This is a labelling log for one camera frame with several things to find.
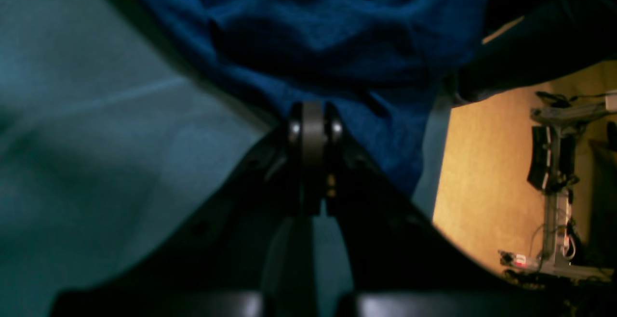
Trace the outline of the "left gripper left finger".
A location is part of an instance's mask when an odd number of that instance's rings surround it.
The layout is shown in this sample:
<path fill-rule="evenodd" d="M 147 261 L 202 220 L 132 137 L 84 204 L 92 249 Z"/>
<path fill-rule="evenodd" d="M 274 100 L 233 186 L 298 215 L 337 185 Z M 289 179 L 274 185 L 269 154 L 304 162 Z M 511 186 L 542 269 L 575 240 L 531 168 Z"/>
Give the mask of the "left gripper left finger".
<path fill-rule="evenodd" d="M 158 249 L 95 288 L 59 294 L 51 316 L 316 317 L 322 161 L 322 105 L 295 104 Z"/>

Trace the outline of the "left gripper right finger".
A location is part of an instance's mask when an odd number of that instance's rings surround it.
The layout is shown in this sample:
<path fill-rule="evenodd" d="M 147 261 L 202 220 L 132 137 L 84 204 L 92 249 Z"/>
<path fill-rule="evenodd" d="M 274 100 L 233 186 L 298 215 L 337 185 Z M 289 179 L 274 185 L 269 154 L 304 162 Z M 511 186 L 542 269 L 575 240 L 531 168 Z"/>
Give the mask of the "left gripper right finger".
<path fill-rule="evenodd" d="M 562 293 L 500 279 L 459 251 L 324 112 L 326 205 L 352 271 L 338 317 L 562 317 Z"/>

